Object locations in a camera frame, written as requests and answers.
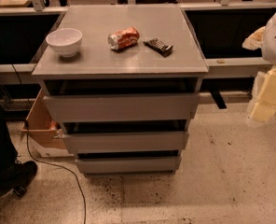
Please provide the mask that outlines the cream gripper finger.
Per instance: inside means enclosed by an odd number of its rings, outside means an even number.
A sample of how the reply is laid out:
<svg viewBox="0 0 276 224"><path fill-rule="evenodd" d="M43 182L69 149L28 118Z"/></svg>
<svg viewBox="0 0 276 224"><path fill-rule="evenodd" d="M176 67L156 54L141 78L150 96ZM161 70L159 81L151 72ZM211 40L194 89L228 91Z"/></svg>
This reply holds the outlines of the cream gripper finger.
<svg viewBox="0 0 276 224"><path fill-rule="evenodd" d="M276 67L269 70L265 75L258 101L264 105L276 107Z"/></svg>
<svg viewBox="0 0 276 224"><path fill-rule="evenodd" d="M255 103L252 111L250 112L250 118L257 122L267 122L276 113L276 108L260 103Z"/></svg>

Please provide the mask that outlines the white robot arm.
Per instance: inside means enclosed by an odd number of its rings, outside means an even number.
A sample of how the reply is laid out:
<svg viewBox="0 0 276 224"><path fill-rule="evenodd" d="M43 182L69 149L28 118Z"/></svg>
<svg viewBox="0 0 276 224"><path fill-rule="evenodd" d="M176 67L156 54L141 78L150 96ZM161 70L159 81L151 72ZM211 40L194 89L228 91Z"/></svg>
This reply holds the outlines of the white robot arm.
<svg viewBox="0 0 276 224"><path fill-rule="evenodd" d="M250 104L248 116L248 123L264 124L276 113L276 12L264 27L243 41L242 47L249 50L261 49L262 58L272 64L264 79L261 76L255 79L255 84L260 84L260 87Z"/></svg>

